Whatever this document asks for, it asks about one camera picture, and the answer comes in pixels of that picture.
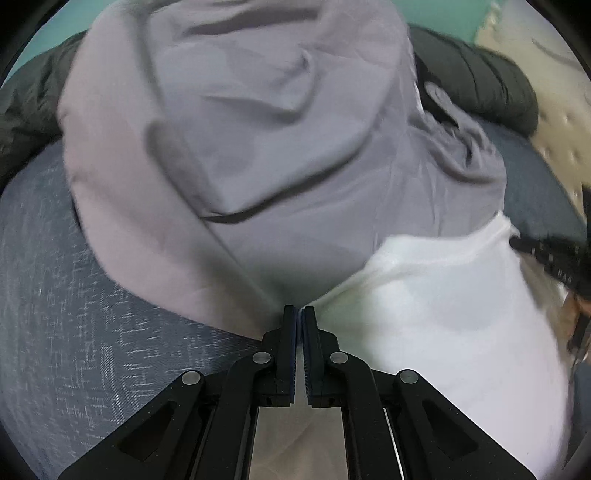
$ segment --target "gray textured fabric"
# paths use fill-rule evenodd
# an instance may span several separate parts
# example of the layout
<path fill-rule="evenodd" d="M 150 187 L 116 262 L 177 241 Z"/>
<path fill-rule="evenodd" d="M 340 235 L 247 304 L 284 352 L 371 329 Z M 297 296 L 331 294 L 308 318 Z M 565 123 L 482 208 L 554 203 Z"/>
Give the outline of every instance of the gray textured fabric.
<path fill-rule="evenodd" d="M 41 480 L 184 370 L 223 370 L 258 344 L 108 279 L 76 225 L 62 154 L 48 147 L 0 197 L 0 420 Z"/>
<path fill-rule="evenodd" d="M 60 100 L 85 234 L 129 291 L 259 338 L 388 236 L 463 235 L 502 208 L 494 146 L 430 95 L 458 128 L 422 111 L 389 2 L 114 4 Z"/>

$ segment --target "white cloth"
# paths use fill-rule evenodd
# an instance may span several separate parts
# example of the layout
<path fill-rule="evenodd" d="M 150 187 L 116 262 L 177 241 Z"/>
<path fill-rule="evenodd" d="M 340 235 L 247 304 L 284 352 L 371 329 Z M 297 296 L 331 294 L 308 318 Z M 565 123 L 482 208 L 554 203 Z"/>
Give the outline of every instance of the white cloth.
<path fill-rule="evenodd" d="M 561 297 L 512 251 L 512 233 L 498 214 L 462 238 L 390 237 L 313 306 L 343 351 L 376 370 L 416 370 L 550 479 L 570 433 L 568 367 L 547 317 Z M 261 412 L 251 479 L 346 478 L 339 409 L 270 410 Z"/>

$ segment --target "pile of clothes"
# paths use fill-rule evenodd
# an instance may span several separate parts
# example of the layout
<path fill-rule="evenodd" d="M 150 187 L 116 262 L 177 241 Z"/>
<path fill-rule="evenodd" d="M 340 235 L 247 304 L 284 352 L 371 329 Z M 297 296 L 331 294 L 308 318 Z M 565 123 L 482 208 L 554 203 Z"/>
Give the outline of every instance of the pile of clothes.
<path fill-rule="evenodd" d="M 113 4 L 0 89 L 5 428 L 56 478 L 180 371 L 227 366 L 312 303 L 347 351 L 416 369 L 551 478 L 562 297 L 526 282 L 501 212 L 585 231 L 536 126 L 515 64 L 387 2 Z M 251 478 L 342 477 L 310 430 L 269 432 Z"/>

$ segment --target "wrinkled fabric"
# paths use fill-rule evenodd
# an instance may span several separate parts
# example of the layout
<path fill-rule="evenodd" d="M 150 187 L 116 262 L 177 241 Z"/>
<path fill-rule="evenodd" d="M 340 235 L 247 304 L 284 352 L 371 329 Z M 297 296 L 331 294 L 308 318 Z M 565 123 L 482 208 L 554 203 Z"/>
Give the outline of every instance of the wrinkled fabric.
<path fill-rule="evenodd" d="M 424 62 L 457 106 L 524 137 L 534 133 L 538 100 L 512 60 L 426 28 L 411 28 L 410 36 L 417 63 Z"/>
<path fill-rule="evenodd" d="M 463 235 L 502 209 L 477 123 L 418 101 L 379 0 L 123 2 L 87 33 L 59 107 L 98 261 L 127 290 L 259 338 L 396 233 Z"/>
<path fill-rule="evenodd" d="M 26 165 L 31 153 L 61 136 L 57 101 L 85 34 L 77 33 L 34 57 L 0 88 L 0 190 Z M 418 25 L 410 25 L 410 38 L 423 106 L 438 121 L 449 117 L 438 116 L 440 107 L 423 88 L 428 81 L 443 88 L 452 102 L 467 113 L 499 122 L 523 135 L 533 132 L 537 101 L 517 65 L 494 52 Z M 466 91 L 478 95 L 466 95 Z"/>
<path fill-rule="evenodd" d="M 61 135 L 57 102 L 84 33 L 20 68 L 0 89 L 0 192 L 30 158 Z"/>

